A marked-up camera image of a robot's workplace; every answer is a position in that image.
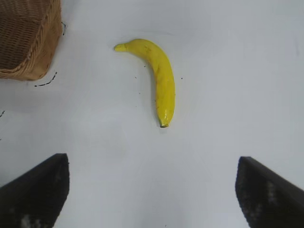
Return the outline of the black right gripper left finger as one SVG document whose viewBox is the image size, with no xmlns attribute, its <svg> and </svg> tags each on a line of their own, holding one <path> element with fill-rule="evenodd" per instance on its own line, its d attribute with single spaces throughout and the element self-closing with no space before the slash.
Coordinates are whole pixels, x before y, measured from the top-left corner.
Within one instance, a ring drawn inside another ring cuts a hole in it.
<svg viewBox="0 0 304 228">
<path fill-rule="evenodd" d="M 2 228 L 52 228 L 69 194 L 68 156 L 56 153 L 0 188 Z"/>
</svg>

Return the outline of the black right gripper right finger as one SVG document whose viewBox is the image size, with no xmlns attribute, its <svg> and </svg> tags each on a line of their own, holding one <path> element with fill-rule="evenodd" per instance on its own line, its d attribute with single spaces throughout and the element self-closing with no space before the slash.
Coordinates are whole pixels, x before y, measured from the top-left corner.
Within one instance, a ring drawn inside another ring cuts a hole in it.
<svg viewBox="0 0 304 228">
<path fill-rule="evenodd" d="M 252 157 L 238 161 L 235 193 L 251 228 L 302 228 L 304 191 Z"/>
</svg>

